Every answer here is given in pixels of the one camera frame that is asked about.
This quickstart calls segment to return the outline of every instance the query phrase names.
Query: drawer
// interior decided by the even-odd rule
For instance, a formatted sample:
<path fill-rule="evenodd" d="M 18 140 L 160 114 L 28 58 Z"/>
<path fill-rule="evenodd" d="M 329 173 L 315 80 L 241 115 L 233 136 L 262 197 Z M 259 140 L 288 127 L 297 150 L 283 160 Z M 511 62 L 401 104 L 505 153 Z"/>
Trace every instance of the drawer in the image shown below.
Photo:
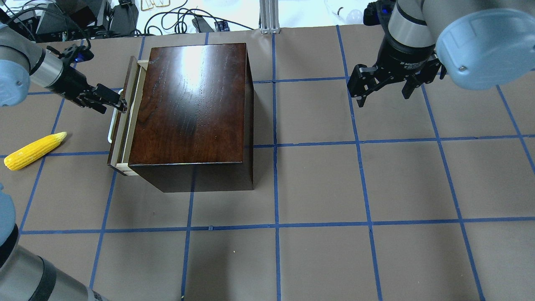
<path fill-rule="evenodd" d="M 153 48 L 131 58 L 128 111 L 108 165 L 163 192 L 253 189 L 253 80 L 244 43 Z"/>

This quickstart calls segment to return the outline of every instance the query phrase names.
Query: blue tape grid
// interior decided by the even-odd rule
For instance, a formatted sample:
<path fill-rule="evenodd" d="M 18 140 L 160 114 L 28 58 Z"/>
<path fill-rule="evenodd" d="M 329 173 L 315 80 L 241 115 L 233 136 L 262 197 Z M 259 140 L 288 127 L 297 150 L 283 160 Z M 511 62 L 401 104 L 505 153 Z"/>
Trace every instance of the blue tape grid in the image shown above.
<path fill-rule="evenodd" d="M 509 104 L 507 103 L 507 100 L 500 86 L 496 86 L 496 89 L 498 89 L 498 93 L 500 93 L 500 97 L 502 98 L 503 105 L 505 106 L 505 109 L 507 110 L 507 114 L 509 114 L 509 118 L 511 118 L 511 122 L 513 123 L 513 126 L 515 127 L 517 137 L 518 139 L 520 139 L 520 143 L 522 144 L 522 147 L 524 148 L 524 151 L 526 152 L 526 156 L 528 157 L 528 161 L 531 165 L 531 170 L 535 174 L 535 164 L 533 164 L 533 159 L 531 157 L 530 151 L 528 149 L 528 146 L 526 145 L 526 141 L 524 141 L 524 137 L 522 136 L 522 133 L 520 132 L 520 128 L 518 127 L 518 124 L 515 121 L 515 117 L 513 117 L 513 113 L 511 112 L 511 109 L 509 108 Z"/>
<path fill-rule="evenodd" d="M 535 216 L 519 217 L 481 217 L 476 219 L 463 219 L 464 223 L 490 223 L 490 222 L 526 222 L 535 221 Z M 398 221 L 373 221 L 373 225 L 425 225 L 425 224 L 457 224 L 458 219 L 446 220 L 398 220 Z M 196 226 L 189 227 L 189 231 L 230 231 L 247 229 L 275 229 L 275 228 L 317 228 L 317 227 L 368 227 L 367 221 L 361 222 L 326 222 L 326 223 L 279 223 L 279 224 L 249 224 L 227 226 Z M 75 230 L 24 230 L 22 235 L 46 235 L 46 234 L 87 234 L 101 233 L 101 229 L 75 229 Z M 104 229 L 104 233 L 150 233 L 150 232 L 181 232 L 188 231 L 188 227 L 163 227 L 163 228 L 124 228 Z"/>
<path fill-rule="evenodd" d="M 348 79 L 348 71 L 347 71 L 347 65 L 346 65 L 346 54 L 343 50 L 342 35 L 340 33 L 340 26 L 338 25 L 336 25 L 336 32 L 338 34 L 338 42 L 340 43 L 340 51 L 342 54 L 342 62 L 343 62 L 343 71 L 344 71 L 346 83 L 347 83 L 349 79 Z M 375 250 L 375 238 L 373 236 L 373 222 L 371 218 L 370 203 L 368 200 L 368 189 L 366 188 L 366 177 L 364 174 L 364 167 L 362 164 L 361 144 L 360 144 L 360 139 L 358 138 L 357 125 L 355 122 L 355 113 L 353 111 L 353 100 L 351 99 L 351 95 L 349 94 L 349 91 L 347 91 L 347 98 L 349 102 L 349 112 L 351 113 L 351 124 L 353 126 L 353 134 L 355 136 L 355 146 L 357 148 L 358 169 L 361 174 L 362 192 L 364 194 L 364 206 L 366 208 L 366 221 L 368 223 L 368 230 L 369 230 L 368 233 L 370 236 L 371 256 L 372 256 L 372 261 L 373 261 L 373 273 L 375 274 L 377 298 L 379 299 L 379 301 L 383 301 L 383 292 L 381 290 L 381 280 L 379 278 L 379 266 L 377 264 L 377 253 Z"/>
<path fill-rule="evenodd" d="M 473 278 L 476 282 L 476 288 L 477 292 L 479 294 L 479 299 L 481 301 L 485 300 L 485 296 L 483 295 L 483 289 L 481 288 L 481 283 L 479 281 L 479 275 L 477 273 L 476 264 L 473 259 L 472 255 L 472 249 L 470 247 L 470 242 L 468 241 L 468 235 L 466 228 L 464 226 L 463 216 L 461 213 L 461 208 L 459 207 L 459 202 L 457 200 L 457 194 L 455 193 L 455 187 L 453 186 L 453 180 L 452 176 L 449 172 L 448 162 L 446 160 L 446 154 L 444 153 L 444 148 L 442 147 L 442 140 L 440 138 L 440 134 L 437 129 L 437 124 L 435 122 L 433 111 L 431 110 L 431 104 L 429 103 L 429 99 L 427 97 L 427 92 L 425 91 L 425 85 L 422 85 L 422 92 L 424 94 L 425 104 L 427 106 L 427 110 L 429 112 L 429 117 L 431 118 L 431 124 L 433 125 L 433 130 L 435 132 L 435 136 L 437 136 L 437 143 L 440 150 L 440 156 L 442 157 L 442 163 L 444 164 L 444 169 L 446 171 L 446 177 L 448 178 L 449 188 L 452 193 L 453 203 L 455 205 L 455 209 L 457 211 L 457 218 L 459 220 L 459 224 L 461 225 L 461 232 L 464 239 L 464 244 L 466 246 L 467 254 L 468 254 L 468 260 L 470 261 L 470 267 L 472 268 Z"/>
<path fill-rule="evenodd" d="M 449 168 L 447 165 L 446 157 L 444 154 L 444 150 L 442 148 L 442 141 L 459 141 L 459 140 L 486 140 L 486 139 L 519 139 L 522 143 L 522 146 L 524 148 L 524 151 L 526 153 L 526 156 L 528 158 L 528 161 L 530 163 L 530 166 L 535 173 L 535 164 L 533 163 L 533 159 L 531 157 L 531 154 L 526 146 L 526 143 L 524 141 L 524 138 L 535 138 L 535 134 L 524 134 L 522 135 L 519 127 L 513 117 L 513 114 L 509 108 L 509 105 L 507 103 L 507 100 L 499 86 L 497 86 L 498 92 L 500 93 L 500 96 L 503 100 L 503 104 L 509 114 L 509 117 L 511 119 L 511 122 L 513 123 L 513 126 L 517 132 L 517 135 L 508 135 L 508 136 L 486 136 L 486 137 L 449 137 L 449 138 L 443 138 L 440 137 L 438 133 L 438 129 L 436 126 L 436 123 L 434 121 L 434 117 L 432 114 L 431 106 L 429 103 L 429 100 L 427 98 L 427 93 L 425 91 L 425 87 L 422 86 L 422 91 L 424 93 L 424 98 L 426 101 L 427 109 L 430 114 L 430 118 L 433 124 L 433 129 L 435 131 L 435 137 L 434 138 L 420 138 L 420 139 L 381 139 L 381 140 L 359 140 L 358 138 L 358 131 L 355 123 L 355 115 L 353 110 L 353 102 L 351 100 L 351 97 L 348 93 L 348 100 L 349 100 L 349 106 L 350 106 L 350 112 L 351 112 L 351 121 L 353 125 L 354 130 L 354 136 L 355 141 L 328 141 L 328 142 L 304 142 L 304 143 L 298 143 L 298 144 L 278 144 L 277 143 L 277 87 L 276 83 L 278 82 L 298 82 L 298 81 L 321 81 L 321 80 L 348 80 L 348 71 L 346 67 L 346 57 L 345 52 L 343 49 L 343 41 L 340 33 L 339 26 L 337 28 L 337 34 L 338 39 L 340 43 L 340 51 L 342 54 L 342 60 L 344 65 L 344 72 L 345 76 L 343 77 L 325 77 L 325 78 L 302 78 L 302 79 L 276 79 L 276 44 L 275 39 L 276 35 L 272 35 L 272 79 L 271 80 L 262 80 L 262 81 L 254 81 L 255 84 L 272 84 L 272 90 L 273 90 L 273 144 L 272 145 L 255 145 L 255 148 L 273 148 L 273 176 L 274 176 L 274 214 L 275 214 L 275 223 L 274 224 L 251 224 L 251 225 L 229 225 L 229 226 L 206 226 L 206 227 L 192 227 L 191 226 L 191 220 L 192 220 L 192 213 L 193 213 L 193 200 L 194 200 L 194 180 L 192 181 L 192 190 L 190 193 L 190 203 L 189 203 L 189 211 L 188 211 L 188 223 L 186 227 L 168 227 L 168 228 L 136 228 L 136 229 L 106 229 L 106 222 L 108 219 L 111 199 L 113 196 L 113 189 L 117 177 L 117 173 L 114 172 L 111 180 L 108 200 L 106 203 L 106 208 L 104 211 L 104 217 L 102 221 L 102 226 L 100 229 L 80 229 L 80 230 L 24 230 L 24 225 L 27 220 L 27 216 L 32 204 L 32 200 L 34 198 L 35 190 L 37 188 L 37 185 L 39 183 L 39 179 L 42 173 L 42 169 L 44 166 L 44 163 L 46 161 L 46 158 L 48 156 L 80 156 L 80 155 L 108 155 L 108 151 L 102 151 L 102 152 L 71 152 L 71 153 L 51 153 L 47 154 L 42 160 L 39 167 L 39 170 L 37 172 L 37 176 L 32 188 L 32 192 L 30 194 L 28 204 L 26 206 L 26 210 L 24 212 L 24 216 L 22 218 L 22 222 L 20 225 L 20 234 L 21 235 L 46 235 L 46 234 L 96 234 L 99 233 L 99 241 L 97 246 L 97 251 L 95 254 L 95 261 L 93 265 L 93 271 L 91 273 L 91 280 L 90 280 L 90 287 L 93 287 L 96 271 L 98 268 L 98 260 L 100 257 L 100 251 L 102 247 L 103 237 L 105 233 L 133 233 L 133 232 L 169 232 L 169 231 L 185 231 L 186 232 L 186 243 L 185 243 L 185 253 L 184 253 L 184 265 L 183 265 L 183 271 L 182 271 L 182 295 L 185 295 L 185 286 L 186 286 L 186 276 L 187 276 L 187 264 L 188 264 L 188 253 L 189 253 L 189 238 L 191 231 L 225 231 L 225 230 L 241 230 L 241 229 L 265 229 L 265 228 L 275 228 L 276 230 L 276 265 L 277 265 L 277 300 L 280 301 L 282 299 L 281 297 L 281 282 L 280 282 L 280 235 L 279 235 L 279 229 L 280 228 L 313 228 L 313 227 L 368 227 L 369 228 L 369 235 L 370 235 L 370 246 L 372 251 L 372 260 L 373 260 L 373 267 L 374 267 L 374 273 L 376 277 L 376 286 L 377 286 L 377 294 L 378 299 L 382 300 L 382 293 L 381 293 L 381 286 L 380 286 L 380 278 L 379 278 L 379 270 L 377 265 L 377 256 L 375 251 L 375 243 L 373 238 L 373 226 L 374 225 L 410 225 L 410 224 L 451 224 L 451 223 L 458 223 L 461 225 L 461 229 L 463 232 L 463 238 L 467 247 L 467 252 L 469 255 L 470 265 L 474 274 L 474 278 L 476 281 L 476 286 L 479 293 L 479 298 L 481 300 L 484 300 L 485 297 L 483 295 L 481 285 L 479 283 L 479 278 L 477 275 L 475 263 L 473 260 L 473 256 L 470 250 L 470 244 L 468 241 L 468 237 L 465 231 L 464 224 L 466 223 L 481 223 L 481 222 L 514 222 L 514 221 L 535 221 L 535 216 L 526 216 L 526 217 L 490 217 L 490 218 L 477 218 L 477 219 L 464 219 L 462 217 L 461 211 L 458 206 L 458 201 L 455 195 L 455 189 L 453 187 L 453 181 L 451 179 Z M 205 43 L 208 44 L 209 40 L 209 33 L 206 33 L 205 37 Z M 138 59 L 141 59 L 143 54 L 143 48 L 145 43 L 145 37 L 141 40 L 141 46 L 140 51 L 138 55 Z M 112 90 L 118 91 L 121 88 L 113 88 Z M 52 94 L 52 92 L 46 91 L 46 92 L 30 92 L 28 95 L 45 95 L 45 94 Z M 60 106 L 58 108 L 58 112 L 56 115 L 56 119 L 54 121 L 54 125 L 52 127 L 51 133 L 54 133 L 56 130 L 57 123 L 59 121 L 59 117 L 63 108 L 63 105 L 65 103 L 65 100 L 62 99 Z M 365 174 L 364 169 L 362 166 L 362 158 L 361 158 L 361 152 L 360 152 L 360 145 L 361 144 L 383 144 L 383 143 L 400 143 L 400 142 L 423 142 L 423 141 L 436 141 L 439 145 L 441 157 L 443 164 L 445 166 L 445 171 L 447 174 L 448 182 L 450 184 L 450 189 L 452 191 L 452 196 L 454 199 L 454 203 L 457 209 L 457 215 L 458 219 L 447 219 L 447 220 L 400 220 L 400 221 L 373 221 L 371 218 L 371 212 L 368 202 L 368 195 L 367 195 L 367 189 L 366 189 L 366 182 L 365 182 Z M 321 145 L 352 145 L 355 144 L 357 148 L 357 156 L 358 156 L 358 164 L 359 169 L 361 173 L 361 183 L 363 186 L 363 193 L 364 193 L 364 200 L 365 200 L 365 206 L 366 206 L 366 221 L 350 221 L 350 222 L 331 222 L 331 223 L 279 223 L 279 204 L 278 204 L 278 175 L 277 175 L 277 152 L 278 147 L 297 147 L 297 146 L 321 146 Z"/>
<path fill-rule="evenodd" d="M 277 280 L 277 301 L 282 300 L 282 289 L 280 281 L 280 229 L 279 229 L 279 176 L 277 172 L 277 51 L 276 35 L 271 35 L 271 66 L 272 66 L 272 104 L 273 104 L 273 196 L 275 209 L 275 274 Z"/>

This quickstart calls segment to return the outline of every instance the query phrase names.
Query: open drawer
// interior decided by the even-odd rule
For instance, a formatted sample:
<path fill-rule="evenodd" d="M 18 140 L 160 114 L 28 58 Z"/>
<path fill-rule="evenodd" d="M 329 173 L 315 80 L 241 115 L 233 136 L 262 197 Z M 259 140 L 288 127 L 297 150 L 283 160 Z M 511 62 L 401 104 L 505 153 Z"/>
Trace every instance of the open drawer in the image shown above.
<path fill-rule="evenodd" d="M 147 76 L 148 60 L 138 61 L 135 57 L 130 58 L 130 65 L 126 74 L 126 81 L 121 97 L 127 104 L 128 110 L 124 114 L 114 111 L 116 116 L 115 125 L 111 133 L 112 142 L 108 165 L 124 176 L 137 176 L 138 174 L 128 167 L 132 138 L 134 137 L 137 112 L 143 96 L 143 83 Z"/>

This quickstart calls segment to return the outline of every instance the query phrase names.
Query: black cable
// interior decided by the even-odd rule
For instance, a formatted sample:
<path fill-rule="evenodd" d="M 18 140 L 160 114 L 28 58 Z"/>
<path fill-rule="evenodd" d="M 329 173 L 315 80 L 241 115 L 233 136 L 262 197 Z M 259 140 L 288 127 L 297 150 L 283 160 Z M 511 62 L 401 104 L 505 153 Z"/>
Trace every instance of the black cable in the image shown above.
<path fill-rule="evenodd" d="M 15 13 L 11 10 L 11 8 L 9 8 L 9 6 L 4 3 L 4 6 L 7 8 L 7 11 L 11 12 L 12 15 L 15 15 Z M 20 21 L 20 24 L 24 27 L 24 29 L 26 29 L 26 31 L 30 34 L 30 36 L 32 37 L 32 39 L 34 40 L 34 42 L 37 42 L 37 38 L 35 37 L 35 35 L 33 34 L 33 32 L 26 26 L 26 24 L 24 24 L 24 22 L 22 22 L 22 20 L 17 16 L 16 19 L 19 19 Z"/>
<path fill-rule="evenodd" d="M 174 9 L 171 9 L 171 10 L 168 11 L 168 12 L 165 12 L 165 14 L 162 16 L 162 18 L 161 18 L 161 20 L 160 20 L 160 25 L 162 26 L 162 28 L 163 28 L 164 30 L 169 30 L 169 29 L 171 29 L 171 28 L 174 28 L 174 32 L 175 32 L 175 33 L 179 33 L 179 30 L 177 30 L 177 29 L 178 29 L 177 24 L 180 22 L 180 15 L 179 15 L 179 14 L 177 15 L 177 21 L 176 21 L 173 25 L 171 25 L 171 27 L 169 27 L 169 28 L 165 28 L 165 26 L 164 26 L 164 18 L 165 18 L 165 16 L 168 15 L 169 13 L 175 13 L 175 12 L 173 12 L 173 11 L 176 10 L 176 9 L 178 9 L 178 12 L 180 12 L 181 10 L 184 9 L 184 5 L 186 5 L 187 3 L 188 3 L 188 0 L 186 0 L 186 1 L 183 3 L 183 5 L 181 5 L 181 6 L 179 6 L 179 7 L 175 7 Z"/>
<path fill-rule="evenodd" d="M 154 36 L 153 34 L 126 34 L 126 35 L 115 35 L 113 37 L 135 37 L 135 36 Z"/>
<path fill-rule="evenodd" d="M 197 16 L 197 17 L 204 17 L 204 18 L 213 18 L 213 19 L 216 20 L 216 21 L 217 21 L 217 20 L 226 21 L 226 22 L 228 22 L 228 23 L 236 24 L 236 25 L 238 25 L 238 26 L 241 26 L 241 27 L 243 27 L 243 28 L 246 28 L 246 29 L 249 29 L 249 30 L 252 30 L 252 31 L 255 30 L 254 28 L 251 28 L 251 27 L 249 27 L 249 26 L 245 26 L 245 25 L 240 24 L 240 23 L 238 23 L 238 22 L 230 21 L 230 20 L 223 19 L 223 18 L 220 18 L 220 17 L 206 16 L 206 15 L 203 15 L 203 14 L 196 14 L 196 13 L 179 13 L 179 12 L 170 12 L 170 11 L 168 11 L 168 12 L 160 12 L 160 13 L 154 14 L 152 17 L 149 18 L 149 20 L 147 21 L 147 24 L 146 24 L 146 25 L 148 25 L 149 21 L 150 21 L 153 17 L 155 17 L 155 16 L 157 16 L 157 15 L 159 15 L 159 14 L 169 14 L 169 13 L 173 13 L 173 14 L 182 14 L 183 16 L 180 17 L 182 20 L 184 20 L 185 15 L 188 15 L 188 16 Z M 184 25 L 186 25 L 186 27 L 187 27 L 187 24 L 186 24 L 185 21 L 179 21 L 179 22 L 184 23 Z"/>
<path fill-rule="evenodd" d="M 186 33 L 188 31 L 188 25 L 184 21 L 180 21 L 177 23 L 177 25 L 180 24 L 180 29 L 182 30 L 182 33 Z"/>
<path fill-rule="evenodd" d="M 162 32 L 162 30 L 161 30 L 159 27 L 154 26 L 154 25 L 151 25 L 151 26 L 147 27 L 147 33 L 148 33 L 148 34 L 150 34 L 150 29 L 151 29 L 152 27 L 156 28 L 156 29 L 160 32 L 160 35 L 164 35 L 164 33 Z"/>
<path fill-rule="evenodd" d="M 150 22 L 152 19 L 154 19 L 154 17 L 159 16 L 159 15 L 161 15 L 161 14 L 165 14 L 165 15 L 167 15 L 168 13 L 176 13 L 176 12 L 173 12 L 173 11 L 176 10 L 176 9 L 179 9 L 179 8 L 183 7 L 184 5 L 186 5 L 186 3 L 188 3 L 188 0 L 184 1 L 184 3 L 183 3 L 181 6 L 177 6 L 177 7 L 175 7 L 174 9 L 171 9 L 170 11 L 159 12 L 159 13 L 155 13 L 155 14 L 153 14 L 153 15 L 147 20 L 147 23 L 145 23 L 145 27 L 144 27 L 144 29 L 143 29 L 144 33 L 147 34 L 147 27 L 149 26 L 149 22 Z"/>
<path fill-rule="evenodd" d="M 13 22 L 13 20 L 17 19 L 19 16 L 21 16 L 24 13 L 27 13 L 27 12 L 30 12 L 30 11 L 37 11 L 37 10 L 46 11 L 46 12 L 49 12 L 49 13 L 56 14 L 56 15 L 58 15 L 60 17 L 65 18 L 65 20 L 70 21 L 76 27 L 76 29 L 82 34 L 84 39 L 87 40 L 87 49 L 88 50 L 91 49 L 91 41 L 89 40 L 89 35 L 85 31 L 82 30 L 82 28 L 80 27 L 80 25 L 78 25 L 78 23 L 74 22 L 73 19 L 71 19 L 71 17 L 66 16 L 64 14 L 60 14 L 60 13 L 58 13 L 56 11 L 53 11 L 51 9 L 48 9 L 48 8 L 46 9 L 46 8 L 43 8 L 43 7 L 32 7 L 30 9 L 22 10 L 22 11 L 16 13 L 16 14 L 14 14 L 13 17 L 11 19 L 9 19 L 9 21 L 7 21 L 6 25 L 9 25 L 9 23 Z"/>
<path fill-rule="evenodd" d="M 212 14 L 210 14 L 209 12 L 204 11 L 204 10 L 201 10 L 201 9 L 190 9 L 190 10 L 186 11 L 186 14 L 187 14 L 188 12 L 192 12 L 192 13 L 193 13 L 193 11 L 201 11 L 201 12 L 203 12 L 203 13 L 209 15 L 210 18 L 212 18 L 214 22 L 217 22 L 216 17 L 214 17 L 214 16 L 213 16 Z M 198 16 L 198 17 L 202 17 L 201 15 L 196 14 L 196 13 L 194 13 L 194 16 L 196 16 L 196 17 L 197 17 L 197 16 Z"/>
<path fill-rule="evenodd" d="M 52 0 L 30 0 L 30 1 L 26 2 L 26 3 L 24 3 L 23 5 L 17 6 L 17 7 L 14 7 L 14 8 L 16 8 L 16 9 L 24 9 L 24 7 L 26 5 L 30 4 L 31 2 L 35 2 L 35 1 L 47 1 L 48 3 L 55 3 Z M 43 4 L 48 4 L 48 3 L 37 3 L 37 4 L 34 4 L 34 5 L 37 6 L 37 5 L 43 5 Z"/>
<path fill-rule="evenodd" d="M 134 30 L 137 31 L 137 24 L 136 24 L 136 21 L 134 20 L 134 11 L 130 8 L 129 4 L 126 4 L 126 6 L 128 7 L 128 10 L 130 11 L 130 14 L 132 15 L 132 24 L 134 25 Z"/>

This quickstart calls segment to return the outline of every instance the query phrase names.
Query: cable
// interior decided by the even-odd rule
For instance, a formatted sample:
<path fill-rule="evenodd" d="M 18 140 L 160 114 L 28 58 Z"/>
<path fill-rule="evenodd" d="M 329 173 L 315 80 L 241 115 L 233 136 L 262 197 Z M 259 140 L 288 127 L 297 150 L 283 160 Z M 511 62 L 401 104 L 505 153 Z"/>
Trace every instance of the cable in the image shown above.
<path fill-rule="evenodd" d="M 162 26 L 162 28 L 163 28 L 164 30 L 169 30 L 169 29 L 171 29 L 171 28 L 174 28 L 175 33 L 185 33 L 185 32 L 186 32 L 186 30 L 187 30 L 187 24 L 186 24 L 186 22 L 185 22 L 185 16 L 186 16 L 186 15 L 188 15 L 188 16 L 196 16 L 196 17 L 212 18 L 212 19 L 215 20 L 215 22 L 217 22 L 218 20 L 226 21 L 226 22 L 228 22 L 228 23 L 236 24 L 236 25 L 241 26 L 241 27 L 244 27 L 244 28 L 246 28 L 246 29 L 254 30 L 254 28 L 251 28 L 251 27 L 249 27 L 249 26 L 245 26 L 245 25 L 240 24 L 240 23 L 238 23 L 238 22 L 230 21 L 230 20 L 227 20 L 227 19 L 219 18 L 219 17 L 214 17 L 212 14 L 210 14 L 210 13 L 204 11 L 204 10 L 201 10 L 201 9 L 185 9 L 185 8 L 183 8 L 183 6 L 184 6 L 186 3 L 184 3 L 182 6 L 175 7 L 174 9 L 172 9 L 172 10 L 170 10 L 170 11 L 159 12 L 159 13 L 156 13 L 156 14 L 152 15 L 152 16 L 149 18 L 149 20 L 147 20 L 147 23 L 145 24 L 144 32 L 145 32 L 146 34 L 148 33 L 147 29 L 148 29 L 148 25 L 149 25 L 150 21 L 151 21 L 154 17 L 159 16 L 159 15 L 163 15 L 163 16 L 162 16 L 162 20 L 160 21 L 160 25 Z M 208 14 L 208 16 L 203 15 L 203 14 L 197 14 L 197 13 L 194 13 L 193 11 L 202 11 L 202 12 Z M 166 28 L 165 26 L 163 26 L 163 18 L 164 18 L 166 15 L 168 15 L 168 14 L 176 14 L 176 15 L 178 16 L 178 21 L 177 21 L 174 25 L 172 25 L 171 27 Z"/>
<path fill-rule="evenodd" d="M 17 7 L 13 7 L 14 9 L 24 9 L 25 6 L 27 6 L 28 4 L 30 4 L 31 2 L 35 2 L 35 1 L 46 1 L 46 2 L 49 2 L 49 3 L 55 3 L 54 1 L 52 0 L 30 0 L 26 3 L 24 3 L 23 5 L 21 6 L 17 6 Z M 38 5 L 42 5 L 42 4 L 46 4 L 46 3 L 37 3 L 37 4 L 34 4 L 35 6 L 38 6 Z"/>
<path fill-rule="evenodd" d="M 14 14 L 13 17 L 11 19 L 9 19 L 9 21 L 7 21 L 6 25 L 9 25 L 9 23 L 13 22 L 13 20 L 17 19 L 19 16 L 21 16 L 24 13 L 27 13 L 27 12 L 30 12 L 30 11 L 37 11 L 37 10 L 46 11 L 46 12 L 49 12 L 49 13 L 56 14 L 56 15 L 58 15 L 60 17 L 65 18 L 65 20 L 70 21 L 76 27 L 76 29 L 82 34 L 84 39 L 87 40 L 87 49 L 88 50 L 91 49 L 91 41 L 89 40 L 89 35 L 87 35 L 87 33 L 85 31 L 83 31 L 82 28 L 80 28 L 80 25 L 78 25 L 78 23 L 74 22 L 73 19 L 71 19 L 71 17 L 66 16 L 64 14 L 60 14 L 60 13 L 58 13 L 56 11 L 53 11 L 51 9 L 48 9 L 48 8 L 46 9 L 46 8 L 43 8 L 43 7 L 32 7 L 30 9 L 22 10 L 22 11 L 16 13 L 16 14 Z"/>
<path fill-rule="evenodd" d="M 4 3 L 4 6 L 7 8 L 7 11 L 11 12 L 12 15 L 15 15 L 15 13 L 11 10 L 11 8 L 9 8 L 9 6 Z M 30 34 L 30 36 L 32 37 L 32 39 L 34 40 L 34 42 L 37 42 L 37 38 L 35 37 L 35 35 L 33 34 L 33 32 L 26 26 L 26 24 L 24 24 L 24 22 L 22 22 L 22 20 L 19 18 L 19 16 L 16 17 L 16 19 L 19 19 L 20 21 L 20 24 L 24 27 L 24 29 L 26 29 L 26 31 Z"/>
<path fill-rule="evenodd" d="M 171 9 L 170 11 L 159 12 L 159 13 L 155 13 L 155 14 L 153 14 L 153 15 L 147 20 L 147 23 L 145 23 L 145 27 L 144 27 L 144 29 L 143 29 L 144 33 L 147 34 L 147 27 L 149 26 L 149 22 L 150 22 L 152 19 L 154 19 L 154 17 L 159 16 L 159 15 L 161 15 L 161 14 L 165 14 L 165 15 L 167 15 L 167 14 L 169 14 L 169 13 L 176 13 L 176 12 L 173 12 L 173 11 L 176 10 L 176 9 L 179 9 L 179 8 L 183 7 L 184 5 L 186 5 L 186 3 L 188 3 L 188 0 L 184 1 L 184 3 L 183 3 L 181 6 L 177 6 L 177 7 L 175 7 L 174 9 Z"/>
<path fill-rule="evenodd" d="M 130 15 L 132 16 L 132 24 L 134 25 L 134 30 L 137 31 L 137 24 L 136 24 L 136 21 L 134 20 L 134 11 L 132 10 L 132 8 L 130 8 L 129 4 L 126 4 L 126 6 L 128 7 L 128 10 L 130 11 Z"/>
<path fill-rule="evenodd" d="M 148 32 L 148 34 L 150 34 L 149 31 L 150 31 L 150 29 L 151 29 L 152 27 L 156 28 L 156 29 L 160 32 L 160 35 L 164 35 L 164 33 L 162 32 L 162 30 L 161 30 L 159 27 L 154 26 L 154 25 L 151 25 L 151 26 L 147 27 L 147 32 Z"/>

